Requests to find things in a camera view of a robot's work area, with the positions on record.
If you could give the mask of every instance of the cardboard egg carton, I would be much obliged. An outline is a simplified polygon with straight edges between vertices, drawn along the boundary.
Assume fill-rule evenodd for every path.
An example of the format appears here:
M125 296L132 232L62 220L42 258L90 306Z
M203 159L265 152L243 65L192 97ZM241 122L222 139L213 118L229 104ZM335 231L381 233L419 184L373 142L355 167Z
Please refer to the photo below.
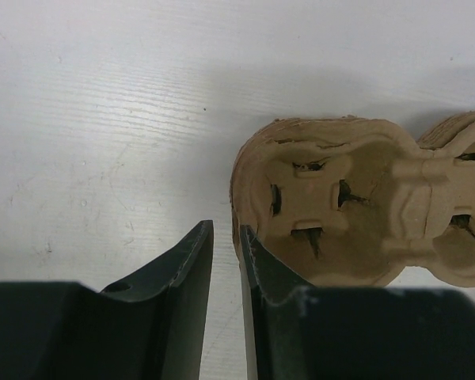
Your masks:
M416 142L387 120L276 120L240 150L233 238L255 229L319 286L384 286L405 266L475 287L475 112Z

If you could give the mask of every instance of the white wood grain surface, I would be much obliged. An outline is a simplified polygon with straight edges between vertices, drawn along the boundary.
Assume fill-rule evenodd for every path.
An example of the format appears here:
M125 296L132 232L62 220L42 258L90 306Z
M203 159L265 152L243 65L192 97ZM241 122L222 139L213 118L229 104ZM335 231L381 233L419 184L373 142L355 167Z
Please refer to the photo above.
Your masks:
M244 141L346 114L418 136L474 108L475 0L0 0L0 279L100 289L214 219L201 378L244 379Z

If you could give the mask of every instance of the white table surface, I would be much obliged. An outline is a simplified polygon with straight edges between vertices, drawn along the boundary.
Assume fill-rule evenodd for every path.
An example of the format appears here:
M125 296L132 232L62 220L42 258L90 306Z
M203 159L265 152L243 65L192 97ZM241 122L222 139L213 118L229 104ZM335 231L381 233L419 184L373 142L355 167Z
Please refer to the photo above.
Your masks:
M471 109L475 0L0 0L0 279L101 289L214 219L201 379L244 379L239 147L276 117L418 137Z

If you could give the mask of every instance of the black plastic object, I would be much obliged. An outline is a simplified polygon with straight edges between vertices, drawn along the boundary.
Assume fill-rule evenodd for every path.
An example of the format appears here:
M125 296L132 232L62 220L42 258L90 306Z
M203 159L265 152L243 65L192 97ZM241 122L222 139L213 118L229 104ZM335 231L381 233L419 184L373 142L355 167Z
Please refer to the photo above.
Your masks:
M475 379L475 305L448 290L317 288L241 227L248 379Z
M0 379L199 378L213 224L100 294L0 283Z

